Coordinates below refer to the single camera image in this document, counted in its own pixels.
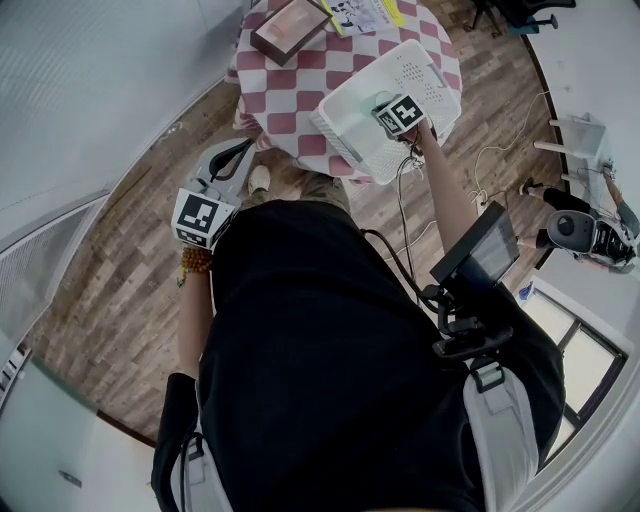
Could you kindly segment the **black monitor mount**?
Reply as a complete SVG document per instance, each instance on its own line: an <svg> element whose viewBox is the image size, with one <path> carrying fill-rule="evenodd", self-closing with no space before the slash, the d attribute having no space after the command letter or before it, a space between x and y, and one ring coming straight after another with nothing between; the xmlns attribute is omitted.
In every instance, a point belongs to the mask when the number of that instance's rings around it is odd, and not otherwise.
<svg viewBox="0 0 640 512"><path fill-rule="evenodd" d="M427 285L418 298L437 314L437 327L442 338L433 343L432 349L440 359L466 361L492 354L513 336L514 330L510 325L482 319L441 285Z"/></svg>

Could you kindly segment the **white side table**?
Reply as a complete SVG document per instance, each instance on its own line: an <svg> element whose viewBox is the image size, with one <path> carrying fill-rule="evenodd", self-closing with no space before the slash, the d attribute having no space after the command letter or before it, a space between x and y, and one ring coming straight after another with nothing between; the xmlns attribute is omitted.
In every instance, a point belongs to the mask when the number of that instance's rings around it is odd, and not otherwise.
<svg viewBox="0 0 640 512"><path fill-rule="evenodd" d="M562 179L567 183L579 183L582 178L590 180L591 174L601 171L601 153L604 147L606 127L593 121L589 113L585 118L570 116L551 119L549 126L558 129L561 142L536 140L533 147L547 152L560 154L569 165L575 161L575 169L567 168Z"/></svg>

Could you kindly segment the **person's right forearm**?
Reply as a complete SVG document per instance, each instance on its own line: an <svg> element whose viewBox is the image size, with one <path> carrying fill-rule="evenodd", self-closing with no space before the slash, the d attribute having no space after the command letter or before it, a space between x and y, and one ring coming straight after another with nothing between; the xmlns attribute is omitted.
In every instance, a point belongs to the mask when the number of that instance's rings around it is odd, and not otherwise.
<svg viewBox="0 0 640 512"><path fill-rule="evenodd" d="M477 211L461 184L450 170L427 120L418 124L420 147L425 159L444 253L448 253L477 220Z"/></svg>

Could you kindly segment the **black office chair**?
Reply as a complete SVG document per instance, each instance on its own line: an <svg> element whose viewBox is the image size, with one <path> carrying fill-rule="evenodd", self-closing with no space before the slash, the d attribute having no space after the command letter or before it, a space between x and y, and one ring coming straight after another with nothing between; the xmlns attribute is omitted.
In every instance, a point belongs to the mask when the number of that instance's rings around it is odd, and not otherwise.
<svg viewBox="0 0 640 512"><path fill-rule="evenodd" d="M548 19L536 20L534 15L539 11L551 8L575 9L576 0L472 0L476 7L472 24L464 24L463 30L467 33L475 31L480 19L486 15L489 19L493 38L500 37L502 31L492 11L496 8L507 23L515 29L532 29L541 26L558 28L558 21L554 14Z"/></svg>

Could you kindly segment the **black framed window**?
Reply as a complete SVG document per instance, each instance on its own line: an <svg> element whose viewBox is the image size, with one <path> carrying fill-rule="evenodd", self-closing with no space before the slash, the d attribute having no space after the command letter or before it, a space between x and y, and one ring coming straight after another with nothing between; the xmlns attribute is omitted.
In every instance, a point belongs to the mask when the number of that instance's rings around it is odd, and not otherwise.
<svg viewBox="0 0 640 512"><path fill-rule="evenodd" d="M563 355L566 404L548 460L586 425L620 375L627 356L581 317L550 296L531 290L521 307Z"/></svg>

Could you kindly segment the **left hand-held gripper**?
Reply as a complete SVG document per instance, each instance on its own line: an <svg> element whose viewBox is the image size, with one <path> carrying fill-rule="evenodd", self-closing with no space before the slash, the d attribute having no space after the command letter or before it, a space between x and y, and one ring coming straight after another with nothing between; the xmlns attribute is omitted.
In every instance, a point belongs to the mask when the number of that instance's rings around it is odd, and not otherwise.
<svg viewBox="0 0 640 512"><path fill-rule="evenodd" d="M238 195L254 154L253 141L229 139L200 155L196 163L198 177L178 190L171 219L178 241L206 250L215 247L239 210Z"/></svg>

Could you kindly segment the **person in dark shirt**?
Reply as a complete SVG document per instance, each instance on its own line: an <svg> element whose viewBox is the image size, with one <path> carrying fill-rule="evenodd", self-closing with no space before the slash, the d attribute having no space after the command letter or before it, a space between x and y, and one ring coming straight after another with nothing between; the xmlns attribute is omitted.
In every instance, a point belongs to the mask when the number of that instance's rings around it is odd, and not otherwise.
<svg viewBox="0 0 640 512"><path fill-rule="evenodd" d="M217 310L199 374L170 375L151 485L183 512L180 454L232 512L485 512L465 364L340 208L240 212L207 283Z"/></svg>

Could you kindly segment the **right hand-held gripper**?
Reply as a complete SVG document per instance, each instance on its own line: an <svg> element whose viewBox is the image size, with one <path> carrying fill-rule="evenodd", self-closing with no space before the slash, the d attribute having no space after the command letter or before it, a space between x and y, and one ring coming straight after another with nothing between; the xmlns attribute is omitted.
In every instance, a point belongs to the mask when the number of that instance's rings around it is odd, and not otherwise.
<svg viewBox="0 0 640 512"><path fill-rule="evenodd" d="M388 138L404 144L414 143L425 123L433 133L433 122L423 107L409 94L378 92L373 96L371 115Z"/></svg>

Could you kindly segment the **brown wooden box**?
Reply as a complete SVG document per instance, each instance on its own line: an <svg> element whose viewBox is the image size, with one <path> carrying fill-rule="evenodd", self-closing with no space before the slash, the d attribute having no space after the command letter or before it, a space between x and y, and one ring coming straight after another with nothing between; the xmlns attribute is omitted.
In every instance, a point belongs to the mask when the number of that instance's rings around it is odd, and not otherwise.
<svg viewBox="0 0 640 512"><path fill-rule="evenodd" d="M284 66L331 19L313 0L288 0L250 33L251 46L279 66Z"/></svg>

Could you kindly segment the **person's left forearm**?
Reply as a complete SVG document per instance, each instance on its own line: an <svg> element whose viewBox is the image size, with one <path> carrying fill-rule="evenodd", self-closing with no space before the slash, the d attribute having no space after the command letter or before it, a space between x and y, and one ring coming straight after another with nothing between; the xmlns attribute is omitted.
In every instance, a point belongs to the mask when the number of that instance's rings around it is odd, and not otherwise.
<svg viewBox="0 0 640 512"><path fill-rule="evenodd" d="M181 372L195 380L213 319L210 273L188 273L179 293L177 346Z"/></svg>

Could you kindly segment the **red white checkered tablecloth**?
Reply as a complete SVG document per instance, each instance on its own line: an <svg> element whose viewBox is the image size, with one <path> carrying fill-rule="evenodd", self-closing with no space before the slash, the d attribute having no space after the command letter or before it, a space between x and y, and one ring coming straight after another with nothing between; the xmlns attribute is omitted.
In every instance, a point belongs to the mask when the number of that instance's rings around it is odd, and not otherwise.
<svg viewBox="0 0 640 512"><path fill-rule="evenodd" d="M417 0L399 0L405 26L341 38L321 30L284 66L254 49L249 37L285 0L259 0L243 20L229 69L241 100L234 126L258 128L260 150L278 148L306 170L362 182L372 178L355 171L310 119L329 93L365 66L408 40L418 41L431 56L460 102L462 78L453 45L435 16Z"/></svg>

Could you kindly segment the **white venetian blinds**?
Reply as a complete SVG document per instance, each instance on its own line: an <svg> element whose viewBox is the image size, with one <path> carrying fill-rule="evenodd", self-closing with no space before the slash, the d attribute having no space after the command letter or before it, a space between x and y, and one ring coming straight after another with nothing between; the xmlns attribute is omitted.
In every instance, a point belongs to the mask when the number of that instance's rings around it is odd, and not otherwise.
<svg viewBox="0 0 640 512"><path fill-rule="evenodd" d="M0 332L18 342L52 301L104 195L45 223L0 252Z"/></svg>

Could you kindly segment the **person's camouflage trousers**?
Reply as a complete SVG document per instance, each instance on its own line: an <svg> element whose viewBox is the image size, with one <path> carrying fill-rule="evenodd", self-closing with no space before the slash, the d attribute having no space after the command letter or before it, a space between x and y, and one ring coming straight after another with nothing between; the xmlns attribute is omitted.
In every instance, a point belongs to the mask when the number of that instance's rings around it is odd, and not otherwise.
<svg viewBox="0 0 640 512"><path fill-rule="evenodd" d="M284 181L284 189L276 198L326 203L350 213L350 201L343 181L322 173L302 171L289 175Z"/></svg>

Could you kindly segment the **white plastic basket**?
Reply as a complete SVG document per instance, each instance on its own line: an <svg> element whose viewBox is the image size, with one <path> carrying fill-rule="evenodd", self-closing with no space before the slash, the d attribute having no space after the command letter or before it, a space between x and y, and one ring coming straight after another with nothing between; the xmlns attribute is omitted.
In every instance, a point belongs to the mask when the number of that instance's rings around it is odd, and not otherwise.
<svg viewBox="0 0 640 512"><path fill-rule="evenodd" d="M459 100L427 50L408 40L355 73L320 101L311 121L355 171L385 185L409 157L410 144L387 137L371 115L378 92L411 95L442 143L461 114Z"/></svg>

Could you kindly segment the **black chest-mounted monitor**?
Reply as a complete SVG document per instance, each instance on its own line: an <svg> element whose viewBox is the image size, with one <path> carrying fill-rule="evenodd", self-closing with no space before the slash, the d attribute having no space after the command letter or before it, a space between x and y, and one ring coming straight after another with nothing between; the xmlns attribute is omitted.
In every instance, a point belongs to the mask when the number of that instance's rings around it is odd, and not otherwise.
<svg viewBox="0 0 640 512"><path fill-rule="evenodd" d="M501 282L519 256L508 212L492 201L432 268L431 275L451 293L484 292Z"/></svg>

